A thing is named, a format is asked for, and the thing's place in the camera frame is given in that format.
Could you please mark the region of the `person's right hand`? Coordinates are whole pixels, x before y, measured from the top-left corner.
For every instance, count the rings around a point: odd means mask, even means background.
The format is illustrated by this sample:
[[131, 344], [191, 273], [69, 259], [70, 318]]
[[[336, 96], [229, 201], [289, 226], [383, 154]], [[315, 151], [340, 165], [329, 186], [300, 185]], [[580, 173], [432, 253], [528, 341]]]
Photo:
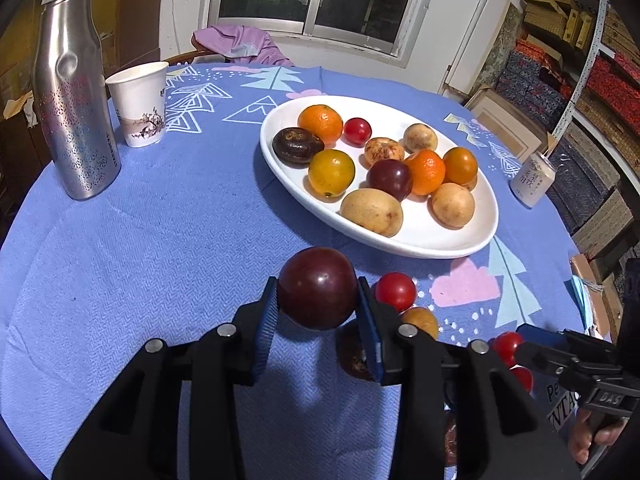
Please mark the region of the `person's right hand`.
[[627, 425], [627, 419], [623, 418], [595, 434], [589, 426], [591, 415], [592, 413], [584, 408], [578, 410], [576, 422], [567, 443], [570, 455], [579, 465], [585, 465], [588, 462], [589, 449], [593, 443], [604, 446], [613, 445]]

